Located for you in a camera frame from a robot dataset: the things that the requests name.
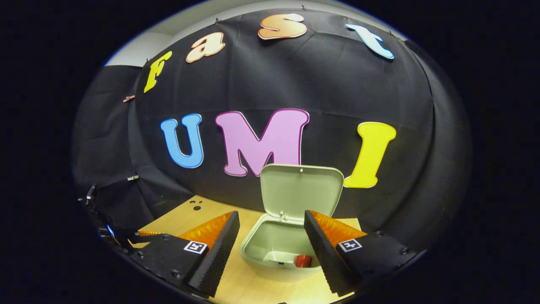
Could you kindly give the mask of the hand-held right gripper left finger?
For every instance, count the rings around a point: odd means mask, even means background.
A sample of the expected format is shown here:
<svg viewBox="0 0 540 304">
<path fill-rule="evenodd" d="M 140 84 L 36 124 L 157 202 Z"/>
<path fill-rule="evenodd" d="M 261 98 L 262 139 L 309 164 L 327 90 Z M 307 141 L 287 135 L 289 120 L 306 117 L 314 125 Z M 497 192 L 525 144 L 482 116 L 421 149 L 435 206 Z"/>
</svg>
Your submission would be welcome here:
<svg viewBox="0 0 540 304">
<path fill-rule="evenodd" d="M 227 212 L 181 236 L 144 236 L 129 258 L 158 279 L 201 298 L 214 297 L 240 228 L 237 211 Z"/>
</svg>

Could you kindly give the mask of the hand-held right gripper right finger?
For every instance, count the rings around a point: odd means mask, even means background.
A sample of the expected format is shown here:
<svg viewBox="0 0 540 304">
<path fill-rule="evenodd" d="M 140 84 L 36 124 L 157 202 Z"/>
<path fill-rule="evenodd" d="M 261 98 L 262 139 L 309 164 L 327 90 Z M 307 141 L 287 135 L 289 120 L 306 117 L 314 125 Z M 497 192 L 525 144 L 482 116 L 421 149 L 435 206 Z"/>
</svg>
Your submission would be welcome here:
<svg viewBox="0 0 540 304">
<path fill-rule="evenodd" d="M 388 233 L 364 232 L 314 210 L 305 211 L 303 226 L 330 291 L 338 296 L 387 281 L 422 256 Z"/>
</svg>

